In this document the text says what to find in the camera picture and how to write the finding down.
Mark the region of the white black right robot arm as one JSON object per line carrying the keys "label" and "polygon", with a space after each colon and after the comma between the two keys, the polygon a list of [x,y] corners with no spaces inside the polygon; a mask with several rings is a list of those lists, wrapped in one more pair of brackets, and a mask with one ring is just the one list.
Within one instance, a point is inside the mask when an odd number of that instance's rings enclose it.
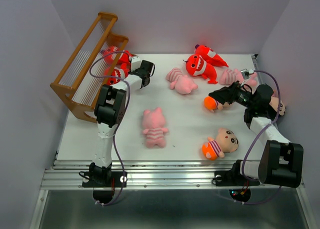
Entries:
{"label": "white black right robot arm", "polygon": [[218,171],[217,186],[269,184],[297,188],[302,179],[304,149],[286,139],[274,126],[278,113],[270,105],[273,89],[259,85],[245,91],[237,81],[209,93],[219,103],[238,103],[245,107],[244,122],[264,146],[260,161],[238,159],[228,171]]}

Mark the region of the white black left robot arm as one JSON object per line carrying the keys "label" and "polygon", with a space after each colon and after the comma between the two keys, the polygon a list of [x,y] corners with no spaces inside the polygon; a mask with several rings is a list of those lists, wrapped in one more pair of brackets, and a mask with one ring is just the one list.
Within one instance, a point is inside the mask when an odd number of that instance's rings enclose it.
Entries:
{"label": "white black left robot arm", "polygon": [[84,188],[125,187],[127,173],[112,171],[112,148],[115,135],[128,108],[132,91],[150,83],[155,64],[142,60],[140,66],[114,85],[104,84],[98,94],[94,115],[98,128],[97,144],[88,171],[81,171]]}

